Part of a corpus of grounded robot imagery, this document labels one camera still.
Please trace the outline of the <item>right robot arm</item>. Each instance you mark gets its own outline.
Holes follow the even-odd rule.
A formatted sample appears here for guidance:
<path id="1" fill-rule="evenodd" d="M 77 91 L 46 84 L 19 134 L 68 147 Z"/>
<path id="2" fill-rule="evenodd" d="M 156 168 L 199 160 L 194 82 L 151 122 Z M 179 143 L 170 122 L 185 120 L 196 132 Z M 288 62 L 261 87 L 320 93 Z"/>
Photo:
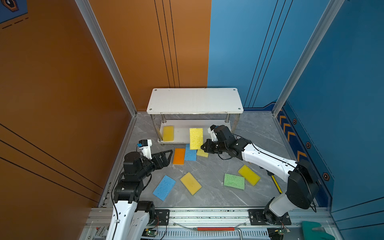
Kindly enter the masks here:
<path id="1" fill-rule="evenodd" d="M 281 223 L 283 216 L 296 208 L 312 208 L 316 211 L 314 199 L 321 183 L 309 162 L 298 162 L 272 154 L 257 147 L 252 141 L 232 134 L 225 125 L 212 125 L 208 131 L 211 137 L 201 145 L 204 152 L 218 155 L 227 153 L 230 158 L 255 164 L 287 183 L 286 192 L 272 198 L 263 210 L 267 224 Z"/>

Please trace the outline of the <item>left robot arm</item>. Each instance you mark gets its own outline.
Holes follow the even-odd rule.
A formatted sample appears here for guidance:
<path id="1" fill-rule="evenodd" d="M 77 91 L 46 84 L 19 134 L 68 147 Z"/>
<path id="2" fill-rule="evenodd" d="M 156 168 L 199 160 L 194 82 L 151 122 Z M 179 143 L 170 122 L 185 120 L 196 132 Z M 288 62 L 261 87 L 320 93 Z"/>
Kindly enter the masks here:
<path id="1" fill-rule="evenodd" d="M 152 201 L 140 201 L 145 189 L 143 180 L 155 170 L 168 167 L 174 151 L 151 154 L 151 159 L 139 152 L 124 157 L 123 178 L 113 190 L 113 215 L 107 240 L 139 240 L 148 224 L 156 219 Z"/>

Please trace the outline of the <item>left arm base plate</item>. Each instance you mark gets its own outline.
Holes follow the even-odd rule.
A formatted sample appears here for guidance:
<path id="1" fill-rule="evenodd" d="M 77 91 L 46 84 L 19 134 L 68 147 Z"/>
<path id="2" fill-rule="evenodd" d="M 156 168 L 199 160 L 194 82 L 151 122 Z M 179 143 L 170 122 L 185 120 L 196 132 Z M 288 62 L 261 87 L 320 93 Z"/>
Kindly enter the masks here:
<path id="1" fill-rule="evenodd" d="M 169 209 L 155 209 L 150 211 L 149 226 L 168 226 L 170 219 Z"/>

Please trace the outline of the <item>white two-tier shelf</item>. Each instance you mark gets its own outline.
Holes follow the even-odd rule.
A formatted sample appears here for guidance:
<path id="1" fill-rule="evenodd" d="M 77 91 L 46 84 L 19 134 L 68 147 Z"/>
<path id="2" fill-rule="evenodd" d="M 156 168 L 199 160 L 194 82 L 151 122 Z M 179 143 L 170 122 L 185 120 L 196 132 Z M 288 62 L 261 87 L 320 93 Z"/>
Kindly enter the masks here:
<path id="1" fill-rule="evenodd" d="M 204 129 L 204 140 L 210 138 L 211 125 L 234 132 L 243 112 L 236 88 L 157 88 L 147 108 L 160 144 L 188 144 L 190 128 Z M 163 141 L 165 126 L 174 126 L 173 142 Z"/>

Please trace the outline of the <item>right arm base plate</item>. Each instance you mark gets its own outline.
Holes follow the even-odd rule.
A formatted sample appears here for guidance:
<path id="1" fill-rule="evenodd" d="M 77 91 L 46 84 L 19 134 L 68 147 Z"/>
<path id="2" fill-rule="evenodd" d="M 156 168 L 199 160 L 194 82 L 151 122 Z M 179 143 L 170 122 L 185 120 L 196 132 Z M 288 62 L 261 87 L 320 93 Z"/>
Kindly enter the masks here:
<path id="1" fill-rule="evenodd" d="M 292 224 L 291 218 L 288 213 L 285 213 L 281 217 L 277 217 L 271 211 L 264 211 L 262 209 L 249 209 L 248 214 L 252 226 L 277 226 L 281 224 L 285 226 L 290 226 Z"/>

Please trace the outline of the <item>thick yellow sponge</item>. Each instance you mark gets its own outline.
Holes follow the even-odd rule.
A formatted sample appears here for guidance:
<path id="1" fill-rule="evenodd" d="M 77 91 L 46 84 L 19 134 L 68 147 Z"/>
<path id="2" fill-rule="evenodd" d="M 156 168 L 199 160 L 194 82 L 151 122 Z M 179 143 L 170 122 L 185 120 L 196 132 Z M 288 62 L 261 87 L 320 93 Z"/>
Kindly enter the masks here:
<path id="1" fill-rule="evenodd" d="M 174 141 L 174 126 L 165 126 L 163 128 L 163 141 L 164 142 Z"/>

